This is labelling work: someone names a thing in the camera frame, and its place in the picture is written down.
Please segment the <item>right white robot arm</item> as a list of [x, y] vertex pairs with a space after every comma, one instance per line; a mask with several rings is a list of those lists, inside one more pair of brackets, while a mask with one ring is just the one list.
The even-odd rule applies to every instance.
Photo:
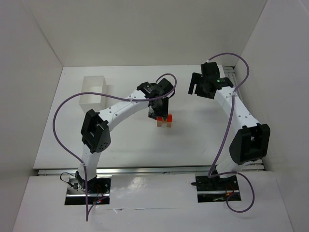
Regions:
[[219, 103], [229, 117], [228, 125], [236, 133], [229, 146], [229, 153], [202, 182], [204, 186], [219, 189], [235, 172], [266, 156], [270, 127], [261, 124], [247, 110], [231, 80], [220, 77], [216, 62], [206, 62], [201, 65], [201, 73], [192, 74], [188, 93]]

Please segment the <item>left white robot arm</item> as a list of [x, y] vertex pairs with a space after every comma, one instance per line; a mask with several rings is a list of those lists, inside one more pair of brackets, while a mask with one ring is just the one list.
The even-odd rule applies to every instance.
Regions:
[[144, 82], [124, 100], [107, 109], [98, 112], [91, 109], [85, 114], [81, 129], [84, 164], [75, 173], [83, 189], [95, 185], [99, 157], [111, 144], [110, 132], [122, 121], [146, 108], [151, 119], [170, 119], [168, 95], [173, 91], [174, 86], [166, 78], [158, 83]]

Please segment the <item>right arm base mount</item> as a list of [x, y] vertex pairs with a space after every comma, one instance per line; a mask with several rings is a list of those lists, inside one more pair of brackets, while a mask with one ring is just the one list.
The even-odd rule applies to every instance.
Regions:
[[228, 197], [230, 201], [241, 200], [236, 176], [224, 179], [196, 176], [191, 185], [196, 187], [199, 203], [225, 202]]

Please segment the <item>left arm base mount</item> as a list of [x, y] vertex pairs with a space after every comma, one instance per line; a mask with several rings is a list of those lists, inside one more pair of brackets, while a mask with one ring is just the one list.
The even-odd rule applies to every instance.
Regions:
[[73, 174], [63, 172], [59, 179], [67, 184], [64, 205], [85, 205], [85, 196], [88, 196], [89, 205], [110, 204], [111, 181], [110, 176], [96, 177], [86, 189], [80, 185]]

